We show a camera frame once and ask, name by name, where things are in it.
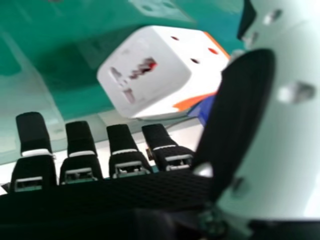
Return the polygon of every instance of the orange stripe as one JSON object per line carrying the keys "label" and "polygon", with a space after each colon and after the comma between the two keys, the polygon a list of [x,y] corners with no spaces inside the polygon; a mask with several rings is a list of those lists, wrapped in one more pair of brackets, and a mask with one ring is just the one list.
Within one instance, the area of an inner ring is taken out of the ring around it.
{"label": "orange stripe", "polygon": [[224,50],[224,48],[206,31],[203,32],[222,52],[223,54],[230,59],[230,55]]}
{"label": "orange stripe", "polygon": [[179,112],[182,112],[184,110],[191,108],[195,104],[201,102],[203,99],[210,97],[210,96],[213,96],[215,94],[216,94],[216,92],[212,92],[212,93],[208,93],[208,94],[201,95],[201,96],[191,97],[191,98],[188,98],[186,100],[183,100],[181,102],[176,103],[175,105],[173,105],[173,107],[179,109]]}

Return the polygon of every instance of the power socket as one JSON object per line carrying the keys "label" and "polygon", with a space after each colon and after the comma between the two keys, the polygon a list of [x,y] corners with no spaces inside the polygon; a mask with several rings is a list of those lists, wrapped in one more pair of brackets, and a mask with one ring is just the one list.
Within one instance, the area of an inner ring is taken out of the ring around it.
{"label": "power socket", "polygon": [[127,118],[175,113],[214,94],[229,55],[206,32],[146,26],[100,66],[98,81]]}

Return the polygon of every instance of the white device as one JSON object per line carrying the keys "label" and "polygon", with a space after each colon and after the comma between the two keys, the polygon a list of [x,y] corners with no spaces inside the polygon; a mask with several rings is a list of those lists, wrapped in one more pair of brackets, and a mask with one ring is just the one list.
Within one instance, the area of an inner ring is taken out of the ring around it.
{"label": "white device", "polygon": [[127,118],[180,112],[214,94],[229,55],[206,32],[143,27],[100,66],[98,81]]}
{"label": "white device", "polygon": [[320,1],[252,0],[244,34],[252,50],[275,54],[270,99],[238,168],[242,178],[218,201],[228,215],[260,221],[320,219]]}

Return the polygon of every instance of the green surface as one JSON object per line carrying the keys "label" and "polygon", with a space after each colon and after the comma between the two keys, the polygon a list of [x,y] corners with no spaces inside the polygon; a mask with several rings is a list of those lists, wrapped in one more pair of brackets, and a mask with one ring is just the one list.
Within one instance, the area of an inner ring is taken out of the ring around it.
{"label": "green surface", "polygon": [[[63,119],[69,120],[113,109],[96,79],[97,69],[136,29],[200,29],[230,52],[242,46],[235,38],[241,9],[241,0],[2,0],[0,30],[38,71]],[[2,77],[21,71],[2,38],[0,56]]]}

